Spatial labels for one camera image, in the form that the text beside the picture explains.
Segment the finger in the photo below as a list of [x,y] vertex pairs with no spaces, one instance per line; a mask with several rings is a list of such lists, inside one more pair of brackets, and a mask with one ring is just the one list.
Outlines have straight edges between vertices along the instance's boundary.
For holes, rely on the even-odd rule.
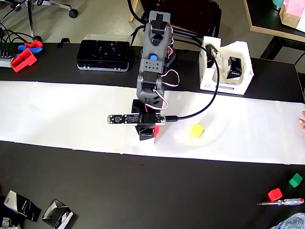
[[303,119],[299,119],[299,124],[305,127],[305,121]]

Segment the green cube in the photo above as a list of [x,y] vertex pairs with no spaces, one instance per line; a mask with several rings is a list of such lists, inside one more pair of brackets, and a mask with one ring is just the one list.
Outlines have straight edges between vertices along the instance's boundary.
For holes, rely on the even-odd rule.
[[298,173],[296,173],[291,178],[289,183],[292,185],[292,187],[296,187],[296,186],[298,186],[301,183],[302,180],[303,180],[303,178]]

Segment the red cube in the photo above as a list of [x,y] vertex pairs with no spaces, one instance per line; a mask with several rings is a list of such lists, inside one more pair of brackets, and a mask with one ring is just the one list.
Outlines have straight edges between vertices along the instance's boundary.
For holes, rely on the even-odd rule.
[[281,193],[280,188],[276,188],[276,189],[271,190],[268,193],[268,196],[271,201],[276,201],[276,200],[280,199],[283,195]]

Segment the screwdriver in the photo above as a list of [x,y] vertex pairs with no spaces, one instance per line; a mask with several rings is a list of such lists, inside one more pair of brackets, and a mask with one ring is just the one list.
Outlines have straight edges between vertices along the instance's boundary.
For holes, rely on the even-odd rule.
[[278,200],[274,202],[264,202],[257,205],[300,205],[304,203],[304,199],[302,198],[296,198],[296,199],[284,199],[284,200]]

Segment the floor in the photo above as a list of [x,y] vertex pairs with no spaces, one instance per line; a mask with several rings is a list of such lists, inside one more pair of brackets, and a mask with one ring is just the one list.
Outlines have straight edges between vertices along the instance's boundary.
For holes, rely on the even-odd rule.
[[[36,6],[34,21],[36,34],[45,42],[60,42],[68,37],[71,42],[80,43],[87,34],[130,35],[140,25],[137,21],[128,22],[129,9],[126,0],[60,0],[79,11],[79,16],[71,19],[68,11],[55,7]],[[243,0],[215,0],[223,11],[219,37],[222,44],[234,41],[246,41],[251,57],[260,57],[272,39],[271,35],[251,32],[246,17]],[[0,11],[2,18],[10,10],[9,6]],[[143,13],[141,4],[136,10]],[[17,12],[5,25],[14,31],[29,32],[27,11]],[[142,33],[138,33],[134,45],[142,44]],[[178,49],[193,49],[192,46],[175,43]],[[277,55],[277,61],[294,63],[302,51],[283,48]],[[305,57],[296,66],[297,71],[305,73]]]

